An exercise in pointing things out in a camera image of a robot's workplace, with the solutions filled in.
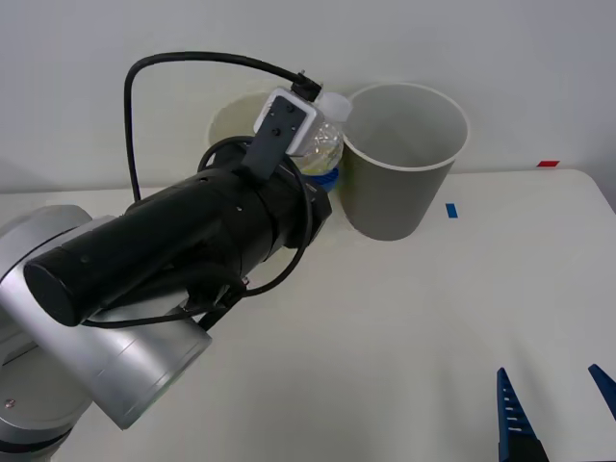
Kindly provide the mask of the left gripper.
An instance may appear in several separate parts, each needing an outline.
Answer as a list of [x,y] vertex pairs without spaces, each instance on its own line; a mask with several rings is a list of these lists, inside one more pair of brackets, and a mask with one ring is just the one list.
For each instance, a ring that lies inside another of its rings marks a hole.
[[[321,231],[332,214],[328,193],[338,182],[337,167],[324,174],[303,177],[311,204],[312,228],[309,243]],[[306,209],[303,193],[293,173],[286,165],[279,165],[270,179],[256,189],[268,213],[272,230],[272,249],[298,248],[304,236]]]

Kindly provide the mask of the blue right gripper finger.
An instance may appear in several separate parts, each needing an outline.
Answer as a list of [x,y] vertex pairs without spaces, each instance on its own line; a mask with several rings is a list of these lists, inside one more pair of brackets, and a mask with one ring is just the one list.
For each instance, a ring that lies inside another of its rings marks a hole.
[[597,364],[588,368],[609,410],[616,410],[616,383]]
[[504,368],[497,372],[500,462],[548,462]]

